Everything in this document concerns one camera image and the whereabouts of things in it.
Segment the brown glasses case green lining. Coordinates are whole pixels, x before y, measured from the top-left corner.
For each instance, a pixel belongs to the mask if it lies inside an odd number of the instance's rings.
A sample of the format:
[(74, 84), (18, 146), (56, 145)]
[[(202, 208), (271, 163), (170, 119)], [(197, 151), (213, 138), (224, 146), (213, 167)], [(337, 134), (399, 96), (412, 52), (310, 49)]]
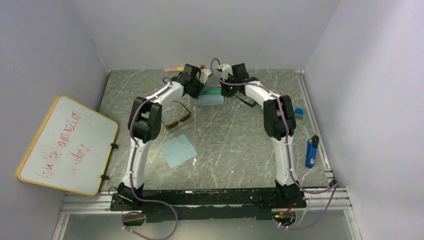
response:
[(227, 103), (227, 98), (221, 95), (221, 87), (205, 87), (196, 100), (199, 106), (221, 106)]

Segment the black frame sunglasses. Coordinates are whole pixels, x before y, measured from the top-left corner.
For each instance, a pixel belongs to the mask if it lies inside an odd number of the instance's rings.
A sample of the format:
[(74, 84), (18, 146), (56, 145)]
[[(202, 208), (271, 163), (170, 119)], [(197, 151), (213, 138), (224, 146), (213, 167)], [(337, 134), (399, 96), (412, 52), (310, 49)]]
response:
[(250, 102), (242, 99), (241, 97), (239, 97), (237, 95), (234, 95), (234, 97), (236, 97), (237, 99), (239, 99), (242, 103), (244, 103), (245, 105), (249, 106), (250, 108), (253, 108), (257, 104), (257, 102), (255, 102), (255, 101), (253, 103), (250, 103)]

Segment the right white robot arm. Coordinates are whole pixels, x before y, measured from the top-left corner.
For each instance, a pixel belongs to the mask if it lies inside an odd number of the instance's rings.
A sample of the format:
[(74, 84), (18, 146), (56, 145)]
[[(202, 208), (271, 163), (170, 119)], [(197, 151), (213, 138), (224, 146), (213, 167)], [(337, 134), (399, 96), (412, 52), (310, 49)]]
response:
[(291, 98), (281, 96), (265, 87), (257, 78), (249, 77), (243, 63), (233, 66), (219, 64), (217, 71), (221, 73), (222, 95), (231, 97), (241, 93), (262, 107), (264, 130), (272, 141), (277, 165), (274, 199), (278, 206), (288, 207), (299, 193), (291, 154), (297, 127)]

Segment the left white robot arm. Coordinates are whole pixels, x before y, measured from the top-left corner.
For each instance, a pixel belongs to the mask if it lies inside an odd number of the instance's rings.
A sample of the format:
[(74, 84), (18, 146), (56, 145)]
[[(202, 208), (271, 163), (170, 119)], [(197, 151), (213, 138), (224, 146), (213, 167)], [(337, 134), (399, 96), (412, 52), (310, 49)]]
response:
[(184, 95), (197, 99), (212, 71), (205, 67), (186, 64), (178, 75), (165, 77), (165, 85), (147, 97), (136, 97), (128, 121), (130, 153), (125, 175), (117, 187), (117, 194), (130, 210), (143, 203), (144, 173), (153, 141), (162, 127), (162, 111)]

